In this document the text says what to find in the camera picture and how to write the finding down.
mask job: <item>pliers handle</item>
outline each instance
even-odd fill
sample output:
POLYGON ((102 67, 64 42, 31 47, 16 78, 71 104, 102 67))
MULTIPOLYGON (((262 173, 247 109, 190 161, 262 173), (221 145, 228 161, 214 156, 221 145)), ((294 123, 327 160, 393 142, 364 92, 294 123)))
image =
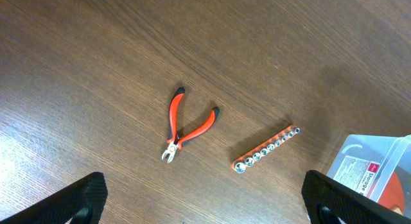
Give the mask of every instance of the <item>pliers handle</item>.
MULTIPOLYGON (((186 136, 179 138, 177 135, 177 112, 179 109, 179 104, 185 92, 186 90, 183 87, 178 88, 173 98, 171 99, 170 107, 168 109, 170 118, 170 134, 167 143, 170 144, 169 148, 171 148, 172 150, 174 150, 176 147, 178 150, 181 150, 183 145, 187 144, 189 140, 198 137, 199 135, 210 129, 214 122, 217 120, 218 114, 220 113, 220 109, 218 107, 213 108, 207 121, 205 121, 202 126, 187 134, 186 136)), ((169 159, 170 157, 172 157, 171 154, 174 154, 176 150, 172 151, 172 153, 169 153, 169 159)))

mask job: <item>black plastic object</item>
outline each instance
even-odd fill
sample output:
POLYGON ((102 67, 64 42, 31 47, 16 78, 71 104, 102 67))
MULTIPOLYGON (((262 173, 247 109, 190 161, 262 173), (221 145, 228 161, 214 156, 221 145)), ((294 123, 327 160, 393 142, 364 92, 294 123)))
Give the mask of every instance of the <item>black plastic object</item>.
POLYGON ((0 223, 98 223, 107 195, 103 173, 94 172, 0 223))
POLYGON ((311 223, 340 224, 340 219, 345 223, 411 223, 315 170, 306 173, 301 193, 311 223))

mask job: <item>pliers jaw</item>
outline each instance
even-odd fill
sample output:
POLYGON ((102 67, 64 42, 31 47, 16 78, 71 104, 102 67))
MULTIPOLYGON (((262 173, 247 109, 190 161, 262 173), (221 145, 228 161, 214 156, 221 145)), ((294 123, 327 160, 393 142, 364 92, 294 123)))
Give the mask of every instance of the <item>pliers jaw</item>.
POLYGON ((167 158, 167 163, 170 163, 173 159, 174 159, 174 154, 175 152, 178 150, 178 147, 176 144, 174 144, 174 142, 171 142, 168 147, 167 150, 164 151, 164 153, 161 156, 161 160, 165 160, 165 158, 167 158))

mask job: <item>orange socket holder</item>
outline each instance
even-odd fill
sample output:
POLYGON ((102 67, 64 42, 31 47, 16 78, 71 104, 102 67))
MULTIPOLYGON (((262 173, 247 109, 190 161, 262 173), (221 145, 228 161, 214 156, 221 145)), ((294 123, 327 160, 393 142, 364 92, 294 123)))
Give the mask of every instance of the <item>orange socket holder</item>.
POLYGON ((235 171, 234 165, 237 162, 244 162, 244 159, 246 159, 247 157, 252 157, 253 153, 255 153, 257 151, 259 152, 262 148, 267 147, 269 144, 273 144, 274 142, 276 142, 279 139, 279 136, 284 136, 286 132, 291 132, 293 127, 296 127, 296 126, 295 125, 290 125, 287 128, 285 128, 283 131, 279 132, 278 134, 275 134, 274 136, 268 138, 265 142, 263 142, 259 146, 255 147, 254 149, 252 149, 248 153, 244 154, 242 157, 235 160, 231 164, 231 168, 235 171))

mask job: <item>orange pliers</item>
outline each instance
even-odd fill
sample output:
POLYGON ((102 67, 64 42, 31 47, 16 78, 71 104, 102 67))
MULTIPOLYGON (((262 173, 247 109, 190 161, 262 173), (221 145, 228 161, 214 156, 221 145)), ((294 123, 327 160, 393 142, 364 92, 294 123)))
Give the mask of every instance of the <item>orange pliers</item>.
POLYGON ((170 136, 168 137, 167 143, 169 143, 167 150, 161 156, 161 160, 164 160, 168 155, 167 163, 170 163, 173 158, 174 154, 177 150, 181 150, 183 145, 187 144, 190 139, 194 137, 198 137, 199 135, 206 132, 214 122, 217 120, 218 114, 220 113, 220 109, 215 107, 212 109, 210 116, 208 117, 207 121, 197 128, 196 130, 192 131, 188 135, 184 137, 178 137, 177 135, 177 110, 179 108, 180 101, 184 95, 186 90, 183 87, 180 87, 175 92, 173 99, 171 99, 170 108, 169 108, 169 116, 170 116, 170 136))

